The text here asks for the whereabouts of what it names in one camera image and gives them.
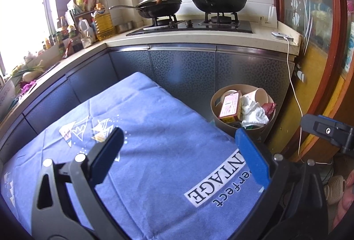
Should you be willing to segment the person's right hand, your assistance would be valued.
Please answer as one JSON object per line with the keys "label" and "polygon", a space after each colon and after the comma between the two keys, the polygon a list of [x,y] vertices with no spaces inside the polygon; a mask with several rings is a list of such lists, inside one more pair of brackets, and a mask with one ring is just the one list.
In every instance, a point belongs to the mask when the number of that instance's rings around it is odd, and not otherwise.
{"label": "person's right hand", "polygon": [[338,203],[336,215],[333,222],[333,228],[335,228],[339,222],[343,219],[345,214],[348,212],[350,206],[353,204],[354,194],[353,194],[353,182],[354,182],[354,171],[349,173],[346,179],[346,188],[343,197]]}

